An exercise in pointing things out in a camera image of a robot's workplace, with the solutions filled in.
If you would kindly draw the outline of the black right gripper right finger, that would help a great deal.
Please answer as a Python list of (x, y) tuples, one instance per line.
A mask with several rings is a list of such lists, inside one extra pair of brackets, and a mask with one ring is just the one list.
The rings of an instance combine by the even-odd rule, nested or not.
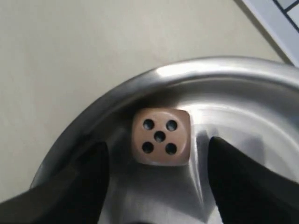
[(299, 184), (220, 137), (208, 146), (209, 184), (224, 224), (297, 224)]

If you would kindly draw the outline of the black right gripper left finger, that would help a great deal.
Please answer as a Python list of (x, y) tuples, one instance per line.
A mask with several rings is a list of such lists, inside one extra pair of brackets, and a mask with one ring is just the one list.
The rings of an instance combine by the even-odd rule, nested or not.
[(88, 146), (57, 175), (0, 204), (2, 224), (96, 224), (107, 194), (105, 142)]

